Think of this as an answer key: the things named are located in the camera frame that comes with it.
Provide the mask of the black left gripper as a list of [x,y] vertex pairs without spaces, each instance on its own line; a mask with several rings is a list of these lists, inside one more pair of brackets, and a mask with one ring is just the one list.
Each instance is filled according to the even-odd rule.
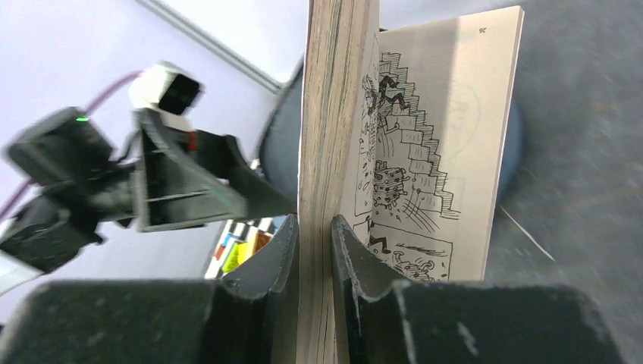
[[55,111],[11,142],[6,156],[40,191],[14,216],[2,252],[50,273],[102,243],[97,228],[106,221],[128,228],[138,217],[140,232],[158,232],[246,214],[246,200],[198,163],[196,131],[169,127],[150,108],[133,116],[140,129],[136,171],[134,163],[111,157],[110,142],[75,107]]

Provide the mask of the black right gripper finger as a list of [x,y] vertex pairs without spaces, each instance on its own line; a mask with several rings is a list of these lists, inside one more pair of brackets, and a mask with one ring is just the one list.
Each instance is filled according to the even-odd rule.
[[298,224],[218,280],[50,281],[1,335],[3,363],[293,363]]
[[331,225],[341,363],[621,363],[596,305],[565,286],[411,281]]
[[210,189],[219,198],[215,203],[216,221],[248,221],[296,212],[293,199],[251,169],[236,137],[203,130],[195,135],[197,164],[213,174],[216,182],[227,181]]

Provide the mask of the blue student backpack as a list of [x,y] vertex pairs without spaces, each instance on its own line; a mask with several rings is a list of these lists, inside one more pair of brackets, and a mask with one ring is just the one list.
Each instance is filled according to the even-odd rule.
[[[277,106],[268,119],[259,144],[258,155],[265,179],[295,201],[298,189],[301,97],[303,63],[300,62],[290,81],[282,89]],[[496,206],[502,202],[522,159],[523,120],[519,106],[510,105],[503,148]]]

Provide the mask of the purple paperback book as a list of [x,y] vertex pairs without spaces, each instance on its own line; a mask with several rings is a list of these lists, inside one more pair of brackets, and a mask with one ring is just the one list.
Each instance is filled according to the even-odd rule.
[[377,1],[310,2],[298,363],[337,357],[335,215],[408,278],[483,278],[523,17],[514,5],[383,32]]

